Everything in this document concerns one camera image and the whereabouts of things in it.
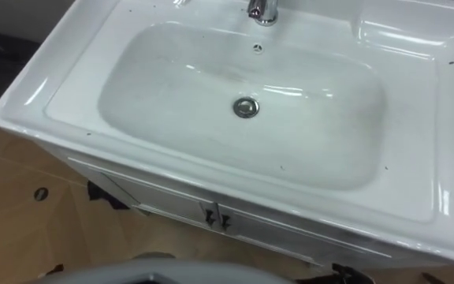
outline sink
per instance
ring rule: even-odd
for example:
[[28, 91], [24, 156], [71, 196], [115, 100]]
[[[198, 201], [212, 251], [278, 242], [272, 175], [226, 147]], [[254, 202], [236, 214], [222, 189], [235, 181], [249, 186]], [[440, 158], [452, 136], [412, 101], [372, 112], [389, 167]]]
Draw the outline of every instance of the sink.
[[281, 0], [271, 27], [246, 8], [77, 0], [0, 127], [454, 259], [454, 1]]
[[[372, 180], [386, 111], [375, 73], [257, 40], [177, 23], [145, 29], [113, 68], [99, 112], [138, 139], [256, 174], [326, 189]], [[260, 105], [251, 119], [233, 113], [245, 96]]]

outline white vanity cabinet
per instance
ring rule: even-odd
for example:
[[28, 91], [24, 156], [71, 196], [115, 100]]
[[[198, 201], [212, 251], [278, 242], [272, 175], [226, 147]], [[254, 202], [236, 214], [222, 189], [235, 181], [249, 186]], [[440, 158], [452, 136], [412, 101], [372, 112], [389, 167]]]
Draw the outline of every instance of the white vanity cabinet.
[[195, 196], [127, 178], [106, 176], [138, 201], [139, 209], [182, 222], [212, 228], [218, 222], [216, 204]]
[[218, 205], [218, 213], [226, 234], [310, 263], [340, 262], [361, 268], [377, 266], [376, 262], [380, 265], [391, 258], [222, 204]]
[[447, 260], [201, 189], [169, 177], [40, 144], [128, 206], [288, 256], [362, 268], [438, 265]]

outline faucet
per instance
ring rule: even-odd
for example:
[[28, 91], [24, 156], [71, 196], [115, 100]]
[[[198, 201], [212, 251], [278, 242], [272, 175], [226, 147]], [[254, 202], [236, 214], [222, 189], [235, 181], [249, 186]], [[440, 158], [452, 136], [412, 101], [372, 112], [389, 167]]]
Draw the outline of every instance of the faucet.
[[247, 12], [255, 23], [270, 27], [277, 20], [277, 0], [250, 0]]

